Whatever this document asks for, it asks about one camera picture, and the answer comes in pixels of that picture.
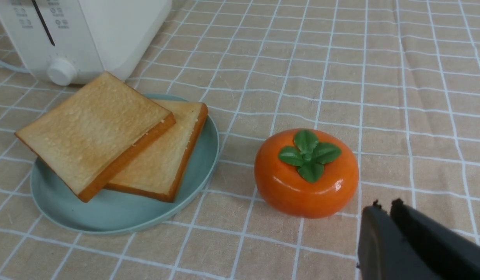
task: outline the toaster knob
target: toaster knob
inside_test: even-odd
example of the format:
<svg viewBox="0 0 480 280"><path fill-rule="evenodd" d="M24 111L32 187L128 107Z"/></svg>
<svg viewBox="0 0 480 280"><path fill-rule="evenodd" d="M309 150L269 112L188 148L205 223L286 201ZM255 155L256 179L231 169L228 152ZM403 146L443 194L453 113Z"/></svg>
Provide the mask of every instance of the toaster knob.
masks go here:
<svg viewBox="0 0 480 280"><path fill-rule="evenodd" d="M59 86L67 86L77 77L76 68L66 59L56 58L47 70L51 81Z"/></svg>

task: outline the toast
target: toast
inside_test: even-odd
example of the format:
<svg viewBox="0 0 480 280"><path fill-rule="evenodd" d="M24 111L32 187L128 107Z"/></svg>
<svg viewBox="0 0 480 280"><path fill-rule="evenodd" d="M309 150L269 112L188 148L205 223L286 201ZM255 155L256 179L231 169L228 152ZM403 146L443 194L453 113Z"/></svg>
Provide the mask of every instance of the toast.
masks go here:
<svg viewBox="0 0 480 280"><path fill-rule="evenodd" d="M172 112L105 72L15 136L88 202L175 122Z"/></svg>
<svg viewBox="0 0 480 280"><path fill-rule="evenodd" d="M115 175L105 188L174 202L208 108L197 102L154 101L174 114L176 124Z"/></svg>

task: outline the persimmon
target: persimmon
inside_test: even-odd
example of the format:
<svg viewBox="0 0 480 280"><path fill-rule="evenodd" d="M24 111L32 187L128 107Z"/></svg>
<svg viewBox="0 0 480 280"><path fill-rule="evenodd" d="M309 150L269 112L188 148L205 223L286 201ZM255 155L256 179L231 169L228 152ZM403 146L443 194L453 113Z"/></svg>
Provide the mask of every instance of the persimmon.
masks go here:
<svg viewBox="0 0 480 280"><path fill-rule="evenodd" d="M257 189L274 209L303 218L324 218L353 197L359 168L352 150L328 133L291 129L261 145L254 164Z"/></svg>

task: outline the toaster slot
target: toaster slot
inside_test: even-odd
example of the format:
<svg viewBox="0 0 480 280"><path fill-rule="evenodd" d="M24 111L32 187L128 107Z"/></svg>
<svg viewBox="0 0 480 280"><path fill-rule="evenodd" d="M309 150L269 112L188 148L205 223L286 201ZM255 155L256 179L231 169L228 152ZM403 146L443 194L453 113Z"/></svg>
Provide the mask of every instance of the toaster slot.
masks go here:
<svg viewBox="0 0 480 280"><path fill-rule="evenodd" d="M49 33L48 26L46 26L46 22L44 21L44 18L42 17L41 11L39 10L39 6L37 6L37 2L35 0L32 0L32 5L34 5L35 12L37 13L37 16L39 17L39 20L41 21L42 28L46 31L46 35L48 36L49 42L55 46L55 41L53 41L53 37L51 37L51 33Z"/></svg>

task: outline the white toaster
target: white toaster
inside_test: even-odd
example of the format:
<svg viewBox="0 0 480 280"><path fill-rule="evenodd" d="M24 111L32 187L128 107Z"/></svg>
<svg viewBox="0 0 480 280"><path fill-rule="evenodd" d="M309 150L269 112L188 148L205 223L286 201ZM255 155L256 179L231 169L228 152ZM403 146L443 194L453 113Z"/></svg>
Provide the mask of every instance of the white toaster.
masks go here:
<svg viewBox="0 0 480 280"><path fill-rule="evenodd" d="M172 0L0 0L0 21L35 78L66 86L109 71L125 81Z"/></svg>

